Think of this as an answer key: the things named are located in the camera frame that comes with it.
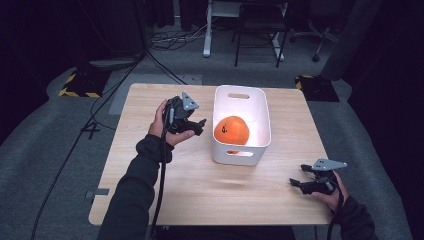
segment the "sleeve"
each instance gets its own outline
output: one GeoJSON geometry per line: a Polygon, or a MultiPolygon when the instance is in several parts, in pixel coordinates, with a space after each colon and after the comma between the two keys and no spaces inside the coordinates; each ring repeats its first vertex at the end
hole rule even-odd
{"type": "MultiPolygon", "coordinates": [[[[137,156],[119,181],[97,239],[144,239],[149,224],[149,209],[155,197],[162,157],[161,139],[147,135],[137,146],[137,156]]],[[[167,144],[167,162],[174,149],[167,144]]]]}
{"type": "Polygon", "coordinates": [[[366,207],[352,196],[346,199],[336,223],[340,224],[342,239],[378,239],[374,232],[375,225],[371,215],[366,207]]]}

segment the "white plastic bin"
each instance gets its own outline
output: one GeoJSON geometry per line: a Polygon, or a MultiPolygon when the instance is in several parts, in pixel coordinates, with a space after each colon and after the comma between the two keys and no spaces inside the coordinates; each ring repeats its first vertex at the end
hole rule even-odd
{"type": "Polygon", "coordinates": [[[246,145],[226,144],[219,142],[214,135],[212,158],[222,164],[257,165],[271,143],[271,125],[264,91],[253,87],[219,86],[215,92],[212,132],[228,116],[243,118],[249,127],[249,140],[246,145]]]}

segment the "orange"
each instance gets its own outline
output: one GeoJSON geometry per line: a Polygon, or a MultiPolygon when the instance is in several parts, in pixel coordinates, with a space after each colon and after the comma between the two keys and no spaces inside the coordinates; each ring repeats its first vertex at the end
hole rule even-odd
{"type": "Polygon", "coordinates": [[[229,116],[222,119],[214,130],[216,140],[221,143],[245,145],[249,140],[249,127],[238,116],[229,116]]]}

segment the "person's right hand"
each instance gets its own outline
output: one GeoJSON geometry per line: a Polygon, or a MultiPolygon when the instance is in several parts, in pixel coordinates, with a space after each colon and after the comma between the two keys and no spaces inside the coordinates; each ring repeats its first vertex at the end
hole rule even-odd
{"type": "MultiPolygon", "coordinates": [[[[336,171],[333,171],[334,175],[336,175],[337,177],[337,182],[339,183],[339,187],[342,190],[342,194],[343,194],[343,204],[342,207],[344,205],[344,203],[346,202],[346,199],[349,197],[349,193],[346,190],[346,187],[343,184],[342,179],[340,178],[339,174],[336,173],[336,171]]],[[[319,201],[326,203],[328,205],[328,207],[333,210],[334,212],[337,211],[337,206],[338,206],[338,202],[339,202],[339,190],[336,189],[331,195],[327,195],[324,193],[320,193],[320,192],[313,192],[311,193],[311,196],[318,199],[319,201]]]]}
{"type": "MultiPolygon", "coordinates": [[[[165,111],[167,99],[163,100],[160,106],[156,109],[155,120],[150,124],[149,134],[155,135],[157,137],[162,136],[163,131],[163,122],[162,122],[162,114],[165,111]]],[[[172,146],[177,145],[178,143],[185,141],[194,136],[193,130],[187,130],[180,134],[172,134],[170,132],[166,133],[166,142],[172,146]]]]}

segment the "desk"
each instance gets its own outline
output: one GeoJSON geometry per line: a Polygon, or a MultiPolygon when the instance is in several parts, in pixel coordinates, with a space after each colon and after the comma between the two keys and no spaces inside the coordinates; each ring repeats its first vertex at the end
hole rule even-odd
{"type": "MultiPolygon", "coordinates": [[[[219,0],[209,0],[208,1],[208,14],[206,17],[206,36],[205,36],[205,45],[203,47],[203,57],[211,56],[211,45],[212,45],[212,17],[238,17],[239,16],[239,7],[241,2],[231,2],[219,1],[219,0]]],[[[285,8],[282,9],[282,14],[285,14],[285,8]]],[[[272,40],[272,45],[274,47],[275,56],[278,58],[280,53],[280,44],[278,43],[278,33],[272,40]]],[[[281,54],[280,62],[284,60],[284,55],[281,54]]]]}
{"type": "MultiPolygon", "coordinates": [[[[263,88],[270,119],[271,144],[254,167],[218,164],[212,159],[214,86],[133,84],[119,121],[89,220],[101,225],[119,179],[136,156],[135,145],[147,134],[156,108],[165,98],[186,91],[199,105],[191,121],[207,118],[200,136],[182,142],[167,165],[158,225],[328,224],[327,206],[303,195],[289,178],[310,181],[300,164],[326,157],[301,91],[263,88]]],[[[150,208],[152,221],[156,200],[150,208]]]]}

